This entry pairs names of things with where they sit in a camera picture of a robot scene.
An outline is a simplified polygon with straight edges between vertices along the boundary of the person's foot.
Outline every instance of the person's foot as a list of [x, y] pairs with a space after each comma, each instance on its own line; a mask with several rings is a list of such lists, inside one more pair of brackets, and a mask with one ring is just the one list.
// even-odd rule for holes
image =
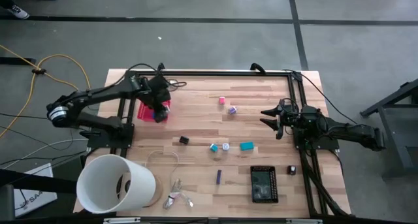
[[19, 8], [17, 5], [13, 5], [13, 7], [8, 9], [8, 11], [15, 17], [22, 20], [27, 19], [29, 17], [28, 13], [25, 12], [25, 10]]

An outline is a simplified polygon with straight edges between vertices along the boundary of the white cube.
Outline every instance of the white cube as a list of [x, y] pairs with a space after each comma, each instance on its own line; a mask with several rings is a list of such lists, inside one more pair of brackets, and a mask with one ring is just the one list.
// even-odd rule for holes
[[222, 150], [229, 150], [229, 144], [228, 143], [222, 144]]

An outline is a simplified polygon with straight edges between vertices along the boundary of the teal cube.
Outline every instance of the teal cube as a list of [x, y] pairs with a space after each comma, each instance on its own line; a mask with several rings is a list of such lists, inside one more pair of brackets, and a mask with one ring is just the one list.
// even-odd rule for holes
[[215, 144], [210, 145], [210, 150], [213, 152], [217, 152], [217, 146]]
[[254, 143], [253, 142], [241, 142], [241, 150], [252, 150], [254, 149]]

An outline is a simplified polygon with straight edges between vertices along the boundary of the smartphone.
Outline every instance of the smartphone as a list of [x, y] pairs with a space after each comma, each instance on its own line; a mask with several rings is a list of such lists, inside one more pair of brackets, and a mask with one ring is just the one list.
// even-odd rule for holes
[[251, 166], [251, 197], [254, 203], [279, 202], [273, 166]]

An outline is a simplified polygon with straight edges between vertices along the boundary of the wooden table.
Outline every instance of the wooden table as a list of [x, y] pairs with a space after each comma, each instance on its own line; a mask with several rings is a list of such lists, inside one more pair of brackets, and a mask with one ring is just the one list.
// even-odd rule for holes
[[[110, 69], [106, 85], [115, 82], [124, 74], [124, 69]], [[321, 89], [321, 80], [316, 71], [304, 71]], [[144, 164], [154, 150], [176, 152], [180, 164], [173, 179], [183, 181], [184, 193], [192, 199], [194, 207], [186, 206], [183, 199], [176, 200], [170, 210], [162, 208], [171, 185], [169, 175], [176, 159], [167, 155], [154, 155], [147, 167], [164, 185], [163, 198], [149, 208], [118, 212], [119, 216], [165, 216], [165, 217], [308, 217], [305, 188], [300, 166], [300, 157], [293, 145], [293, 137], [285, 134], [275, 139], [275, 132], [259, 121], [261, 110], [273, 108], [279, 99], [289, 97], [286, 78], [243, 76], [170, 76], [186, 81], [187, 86], [171, 93], [171, 113], [167, 123], [143, 122], [137, 119], [139, 103], [134, 111], [135, 135], [127, 158]], [[327, 115], [322, 95], [304, 80], [306, 99], [309, 105], [321, 109]], [[225, 106], [218, 104], [225, 97]], [[115, 116], [119, 101], [100, 105], [99, 115]], [[125, 115], [129, 104], [126, 104]], [[236, 106], [238, 113], [230, 116], [227, 109]], [[178, 141], [187, 136], [187, 146]], [[241, 151], [240, 142], [253, 141], [254, 150]], [[228, 142], [228, 152], [209, 150], [214, 143]], [[109, 149], [100, 149], [91, 159], [108, 154]], [[334, 200], [350, 213], [344, 179], [338, 160], [328, 151], [318, 151], [322, 181]], [[274, 165], [276, 167], [279, 193], [278, 204], [254, 204], [251, 202], [251, 165]], [[297, 175], [286, 174], [288, 165], [296, 165]], [[221, 184], [216, 185], [217, 170], [222, 170]], [[317, 191], [312, 184], [315, 207], [319, 209]], [[77, 203], [74, 211], [81, 206]]]

